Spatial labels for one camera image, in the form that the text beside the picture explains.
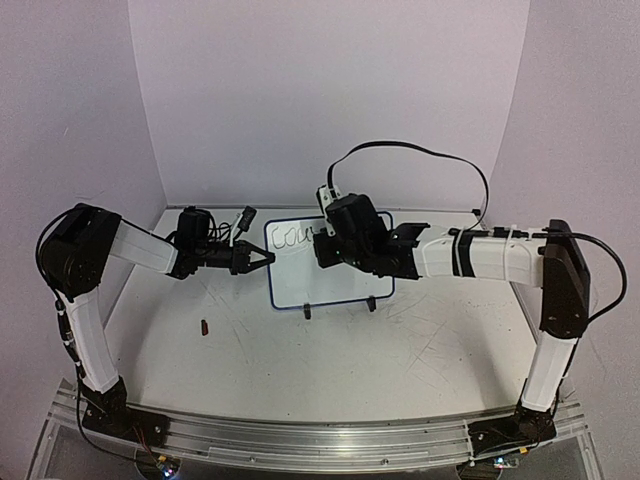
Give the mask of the small blue-framed whiteboard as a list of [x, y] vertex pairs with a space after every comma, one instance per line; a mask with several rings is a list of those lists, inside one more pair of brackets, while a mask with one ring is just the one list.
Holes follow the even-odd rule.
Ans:
[[264, 225], [266, 250], [275, 255], [275, 262], [268, 266], [275, 309], [353, 303], [371, 297], [381, 300], [394, 295], [392, 278], [378, 278], [346, 264], [320, 268], [313, 236], [323, 226], [320, 215], [272, 219]]

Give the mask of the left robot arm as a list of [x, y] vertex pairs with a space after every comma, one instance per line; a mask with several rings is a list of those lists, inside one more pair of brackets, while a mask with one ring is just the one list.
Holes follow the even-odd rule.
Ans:
[[176, 280], [200, 268], [249, 274], [276, 260], [240, 237], [256, 214], [247, 206], [231, 225], [220, 228], [209, 211], [189, 206], [180, 212], [175, 230], [160, 237], [118, 213], [79, 203], [45, 228], [36, 244], [36, 267], [55, 297], [61, 340], [76, 371], [77, 396], [87, 402], [81, 428], [159, 446], [170, 423], [165, 415], [128, 404], [99, 312], [99, 286], [109, 259]]

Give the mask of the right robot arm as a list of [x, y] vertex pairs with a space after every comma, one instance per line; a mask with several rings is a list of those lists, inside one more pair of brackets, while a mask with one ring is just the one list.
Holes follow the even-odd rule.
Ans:
[[[426, 222], [387, 228], [370, 198], [342, 196], [328, 186], [316, 193], [324, 225], [313, 236], [318, 265], [345, 264], [379, 278], [463, 278], [504, 281], [542, 292], [540, 336], [514, 412], [469, 427], [473, 447], [489, 451], [553, 439], [558, 394], [579, 339], [596, 319], [625, 298], [625, 265], [609, 245], [553, 219], [542, 229], [438, 228]], [[600, 248], [618, 268], [618, 296], [590, 310], [591, 275], [581, 242]]]

